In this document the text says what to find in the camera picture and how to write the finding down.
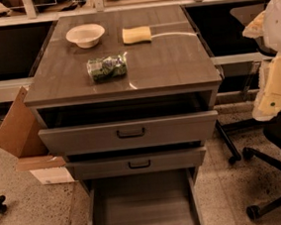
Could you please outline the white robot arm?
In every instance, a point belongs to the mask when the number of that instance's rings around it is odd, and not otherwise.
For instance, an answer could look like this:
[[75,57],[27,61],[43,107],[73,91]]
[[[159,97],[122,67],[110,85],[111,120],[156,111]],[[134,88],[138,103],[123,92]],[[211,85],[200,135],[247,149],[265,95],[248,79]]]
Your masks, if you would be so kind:
[[281,0],[270,0],[242,34],[262,38],[266,47],[276,52],[274,59],[260,68],[259,90],[252,110],[253,119],[265,122],[281,110]]

